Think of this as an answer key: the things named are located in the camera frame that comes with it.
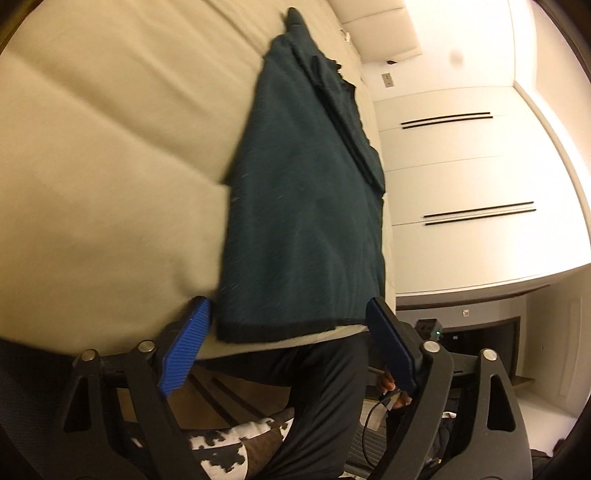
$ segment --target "mattress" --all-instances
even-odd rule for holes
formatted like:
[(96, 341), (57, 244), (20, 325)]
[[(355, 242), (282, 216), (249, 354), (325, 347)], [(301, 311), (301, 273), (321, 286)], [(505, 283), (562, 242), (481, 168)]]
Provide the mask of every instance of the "mattress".
[[(190, 298), (215, 299), (223, 181), (288, 7), (356, 85), (379, 152), (359, 56), (326, 0), (44, 0), (27, 17), (0, 56), (1, 337), (117, 353), (153, 338)], [(383, 252), (394, 307), (390, 228)], [(248, 345), (212, 329), (200, 357), (361, 329)]]

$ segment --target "cable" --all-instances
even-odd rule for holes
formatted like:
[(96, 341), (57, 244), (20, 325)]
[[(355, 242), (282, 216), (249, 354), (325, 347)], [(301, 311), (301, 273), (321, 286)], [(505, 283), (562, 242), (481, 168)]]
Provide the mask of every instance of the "cable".
[(387, 392), (381, 400), (379, 400), (373, 407), (371, 407), (371, 409), (368, 413), (368, 417), (367, 417), (367, 419), (365, 419), (365, 425), (363, 426), (363, 432), (361, 433), (361, 450), (363, 452), (363, 456), (365, 457), (365, 461), (368, 463), (368, 465), (371, 468), (375, 468), (375, 465), (369, 461), (369, 457), (367, 455), (367, 452), (365, 451), (365, 431), (368, 429), (369, 419), (371, 418), (372, 413), (374, 412), (374, 410), (377, 408), (378, 405), (385, 406), (386, 405), (385, 402), (390, 400), (390, 398), (392, 398), (397, 393), (400, 393), (400, 391), (401, 390), (399, 388), (397, 388), (396, 390), (392, 390), (391, 392)]

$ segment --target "teal blanket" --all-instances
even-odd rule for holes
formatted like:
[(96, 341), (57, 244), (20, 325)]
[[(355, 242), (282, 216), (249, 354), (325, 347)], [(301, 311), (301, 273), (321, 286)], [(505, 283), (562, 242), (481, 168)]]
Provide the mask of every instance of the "teal blanket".
[(355, 87), (291, 8), (236, 151), (217, 336), (274, 342), (363, 323), (384, 295), (384, 172)]

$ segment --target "black device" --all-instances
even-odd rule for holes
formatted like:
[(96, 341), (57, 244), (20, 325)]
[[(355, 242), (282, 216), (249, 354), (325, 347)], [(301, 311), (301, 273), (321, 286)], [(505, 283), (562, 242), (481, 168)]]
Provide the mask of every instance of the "black device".
[(420, 319), (414, 326), (421, 340), (438, 342), (443, 333), (443, 327), (437, 319)]

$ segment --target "leg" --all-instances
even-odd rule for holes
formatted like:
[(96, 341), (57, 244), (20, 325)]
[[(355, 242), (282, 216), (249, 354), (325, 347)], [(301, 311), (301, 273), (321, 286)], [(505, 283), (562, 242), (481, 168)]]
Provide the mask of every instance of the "leg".
[(365, 393), (368, 354), (362, 335), (204, 365), (245, 380), (291, 386), (294, 424), (257, 478), (323, 480), (343, 472)]

